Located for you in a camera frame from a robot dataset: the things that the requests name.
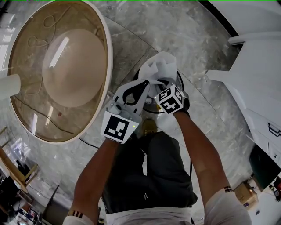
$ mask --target shirt sleeve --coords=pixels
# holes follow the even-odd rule
[[[205,225],[251,225],[251,218],[233,191],[214,194],[205,206]]]
[[[94,223],[85,215],[81,218],[77,216],[67,216],[62,225],[94,225]]]

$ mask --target drawer handle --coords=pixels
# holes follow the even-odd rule
[[[281,136],[281,130],[276,128],[275,126],[268,123],[269,132],[272,133],[274,136],[279,137]]]

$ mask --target shoe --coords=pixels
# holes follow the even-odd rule
[[[157,126],[153,119],[145,119],[142,124],[142,134],[146,136],[148,134],[154,134],[157,132]]]

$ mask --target white cube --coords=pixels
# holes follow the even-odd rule
[[[175,85],[155,96],[155,100],[167,114],[174,113],[184,107],[184,96]]]

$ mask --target white t-shirt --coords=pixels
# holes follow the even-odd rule
[[[63,225],[93,225],[85,215],[67,216]],[[190,225],[191,208],[158,207],[106,216],[108,225]],[[251,225],[250,216],[234,192],[218,191],[205,206],[204,225]]]

